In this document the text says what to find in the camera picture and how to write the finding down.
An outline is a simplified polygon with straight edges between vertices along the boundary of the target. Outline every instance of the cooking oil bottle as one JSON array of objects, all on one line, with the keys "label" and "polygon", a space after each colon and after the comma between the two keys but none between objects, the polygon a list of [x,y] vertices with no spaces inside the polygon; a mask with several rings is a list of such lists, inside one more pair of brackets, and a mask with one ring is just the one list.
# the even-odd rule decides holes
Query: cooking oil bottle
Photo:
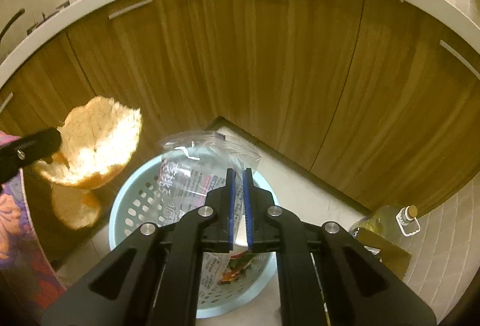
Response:
[{"label": "cooking oil bottle", "polygon": [[350,231],[363,227],[389,242],[398,244],[402,237],[409,237],[420,231],[417,214],[418,209],[414,205],[403,208],[398,205],[384,205],[372,216],[355,223]]}]

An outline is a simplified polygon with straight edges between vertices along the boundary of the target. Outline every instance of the metal screw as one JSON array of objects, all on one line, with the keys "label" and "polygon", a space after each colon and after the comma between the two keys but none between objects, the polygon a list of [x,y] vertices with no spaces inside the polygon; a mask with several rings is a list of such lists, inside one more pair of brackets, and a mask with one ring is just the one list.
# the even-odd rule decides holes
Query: metal screw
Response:
[{"label": "metal screw", "polygon": [[335,222],[328,222],[325,224],[325,231],[329,234],[337,234],[340,231],[340,226]]},{"label": "metal screw", "polygon": [[270,216],[280,216],[282,215],[283,210],[278,205],[272,205],[271,207],[268,207],[267,212]]},{"label": "metal screw", "polygon": [[209,207],[208,205],[204,205],[203,207],[200,207],[198,210],[198,215],[203,216],[203,217],[208,217],[212,215],[213,213],[213,208]]},{"label": "metal screw", "polygon": [[143,235],[151,235],[155,232],[155,224],[153,223],[145,223],[140,227],[140,232]]}]

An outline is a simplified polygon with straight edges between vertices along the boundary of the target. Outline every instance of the white countertop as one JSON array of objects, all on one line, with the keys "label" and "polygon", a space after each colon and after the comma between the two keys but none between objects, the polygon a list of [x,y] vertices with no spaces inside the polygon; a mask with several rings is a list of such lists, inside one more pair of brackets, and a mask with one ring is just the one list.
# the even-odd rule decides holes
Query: white countertop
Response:
[{"label": "white countertop", "polygon": [[[0,64],[0,87],[28,57],[68,25],[116,0],[78,0],[27,36]],[[447,25],[480,53],[480,29],[446,0],[406,0]]]}]

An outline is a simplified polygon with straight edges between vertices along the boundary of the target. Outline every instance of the bottle cap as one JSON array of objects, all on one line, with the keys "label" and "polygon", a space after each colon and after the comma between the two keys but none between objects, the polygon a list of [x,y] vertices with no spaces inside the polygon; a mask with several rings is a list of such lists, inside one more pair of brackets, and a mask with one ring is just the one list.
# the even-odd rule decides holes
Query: bottle cap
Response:
[{"label": "bottle cap", "polygon": [[406,209],[405,209],[405,217],[408,219],[408,220],[413,220],[417,217],[417,214],[419,213],[418,209],[416,206],[414,205],[409,205]]}]

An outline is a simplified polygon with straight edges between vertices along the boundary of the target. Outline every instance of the colorful fabric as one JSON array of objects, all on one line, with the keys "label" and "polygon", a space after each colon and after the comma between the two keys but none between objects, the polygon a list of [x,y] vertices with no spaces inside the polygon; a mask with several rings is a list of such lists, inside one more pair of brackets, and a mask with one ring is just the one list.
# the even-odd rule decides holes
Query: colorful fabric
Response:
[{"label": "colorful fabric", "polygon": [[[16,139],[18,137],[0,131],[0,145]],[[22,170],[6,184],[2,184],[0,273],[25,309],[38,322],[45,308],[65,291],[46,259],[33,229]]]}]

